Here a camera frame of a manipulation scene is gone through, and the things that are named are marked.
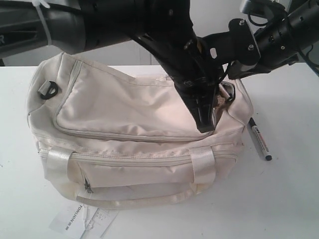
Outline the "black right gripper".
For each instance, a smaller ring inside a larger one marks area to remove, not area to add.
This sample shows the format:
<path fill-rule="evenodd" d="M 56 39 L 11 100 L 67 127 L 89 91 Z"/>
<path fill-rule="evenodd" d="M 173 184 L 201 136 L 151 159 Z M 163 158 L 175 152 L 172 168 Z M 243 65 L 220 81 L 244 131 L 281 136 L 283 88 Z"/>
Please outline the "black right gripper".
<path fill-rule="evenodd" d="M 240 70 L 234 63 L 229 70 L 229 79 L 245 78 L 256 74 L 267 74 L 285 65 L 293 65 L 301 58 L 314 71 L 303 50 L 317 41 L 317 16 L 299 14 L 286 15 L 255 35 L 260 52 L 257 64 L 249 70 Z"/>

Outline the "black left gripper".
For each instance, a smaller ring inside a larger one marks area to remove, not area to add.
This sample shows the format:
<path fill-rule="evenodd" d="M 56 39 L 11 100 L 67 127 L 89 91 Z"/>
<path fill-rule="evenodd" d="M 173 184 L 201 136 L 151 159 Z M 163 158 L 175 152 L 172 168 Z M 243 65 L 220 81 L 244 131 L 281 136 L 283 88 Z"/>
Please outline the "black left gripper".
<path fill-rule="evenodd" d="M 131 40 L 151 53 L 174 82 L 200 133 L 213 132 L 219 106 L 220 69 L 209 65 L 188 0 L 126 0 Z"/>

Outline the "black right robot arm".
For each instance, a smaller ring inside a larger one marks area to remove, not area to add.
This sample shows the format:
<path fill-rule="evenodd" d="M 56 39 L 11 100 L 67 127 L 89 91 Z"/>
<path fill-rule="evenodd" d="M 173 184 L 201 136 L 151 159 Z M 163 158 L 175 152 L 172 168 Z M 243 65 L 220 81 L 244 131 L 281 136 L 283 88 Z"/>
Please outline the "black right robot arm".
<path fill-rule="evenodd" d="M 258 62 L 244 70 L 239 61 L 229 68 L 229 79 L 267 74 L 285 65 L 304 61 L 315 74 L 319 65 L 304 53 L 319 40 L 319 2 L 306 0 L 292 12 L 275 0 L 244 0 L 241 12 L 259 29 L 254 33 Z"/>

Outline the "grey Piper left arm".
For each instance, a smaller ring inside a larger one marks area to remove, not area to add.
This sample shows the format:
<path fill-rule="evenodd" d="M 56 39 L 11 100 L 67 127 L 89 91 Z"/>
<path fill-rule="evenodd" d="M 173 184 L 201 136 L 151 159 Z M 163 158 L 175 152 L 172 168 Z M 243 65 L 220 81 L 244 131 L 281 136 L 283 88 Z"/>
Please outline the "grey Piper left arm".
<path fill-rule="evenodd" d="M 197 129 L 216 129 L 222 69 L 196 36 L 188 0 L 3 0 L 0 56 L 53 45 L 69 54 L 134 41 L 174 82 Z"/>

